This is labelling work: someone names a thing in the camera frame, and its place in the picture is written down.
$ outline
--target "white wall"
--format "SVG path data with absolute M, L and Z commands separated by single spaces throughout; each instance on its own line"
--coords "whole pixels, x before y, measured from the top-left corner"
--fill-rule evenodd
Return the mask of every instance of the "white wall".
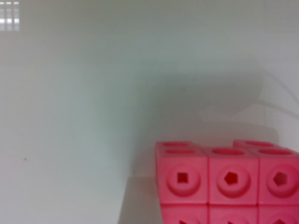
M 299 1 L 19 8 L 0 32 L 0 223 L 116 223 L 158 140 L 299 151 Z

